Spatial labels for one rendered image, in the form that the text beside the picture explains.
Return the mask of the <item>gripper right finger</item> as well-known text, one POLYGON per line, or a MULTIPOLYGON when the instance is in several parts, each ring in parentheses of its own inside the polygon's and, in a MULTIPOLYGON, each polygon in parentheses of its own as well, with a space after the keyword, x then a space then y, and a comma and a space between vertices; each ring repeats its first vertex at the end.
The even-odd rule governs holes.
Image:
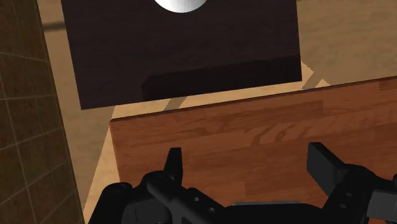
POLYGON ((391 180, 362 165, 346 164, 320 142, 308 144, 307 172, 328 196, 324 224, 397 224, 397 173, 391 180))

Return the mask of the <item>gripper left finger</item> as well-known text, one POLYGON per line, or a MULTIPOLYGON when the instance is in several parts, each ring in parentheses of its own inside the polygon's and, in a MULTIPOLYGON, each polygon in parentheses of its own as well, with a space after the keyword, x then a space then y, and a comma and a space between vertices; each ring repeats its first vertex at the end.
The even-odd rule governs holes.
POLYGON ((163 170, 133 187, 106 186, 88 224, 226 224, 225 207, 196 188, 182 186, 181 148, 171 148, 163 170))

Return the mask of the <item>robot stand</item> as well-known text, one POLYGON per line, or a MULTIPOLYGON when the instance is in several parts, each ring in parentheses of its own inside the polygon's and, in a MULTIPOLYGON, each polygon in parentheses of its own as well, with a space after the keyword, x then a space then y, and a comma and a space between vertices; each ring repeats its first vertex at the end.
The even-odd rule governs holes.
POLYGON ((82 109, 302 80, 296 0, 61 0, 82 109))

